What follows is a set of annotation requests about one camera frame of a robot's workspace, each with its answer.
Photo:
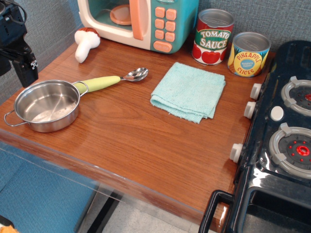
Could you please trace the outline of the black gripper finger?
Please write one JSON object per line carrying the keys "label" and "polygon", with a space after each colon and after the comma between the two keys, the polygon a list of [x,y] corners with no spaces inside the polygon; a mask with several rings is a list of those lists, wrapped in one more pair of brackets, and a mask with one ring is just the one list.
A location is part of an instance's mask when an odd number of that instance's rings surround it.
{"label": "black gripper finger", "polygon": [[12,65],[23,87],[28,87],[38,80],[37,60],[32,52],[17,57]]}

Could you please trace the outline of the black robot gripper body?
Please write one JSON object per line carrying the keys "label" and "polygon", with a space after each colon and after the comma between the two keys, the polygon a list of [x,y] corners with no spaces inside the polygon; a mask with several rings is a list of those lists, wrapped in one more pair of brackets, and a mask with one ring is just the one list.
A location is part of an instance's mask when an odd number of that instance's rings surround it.
{"label": "black robot gripper body", "polygon": [[13,67],[12,62],[32,52],[25,41],[27,14],[13,0],[0,2],[0,74],[4,75]]}

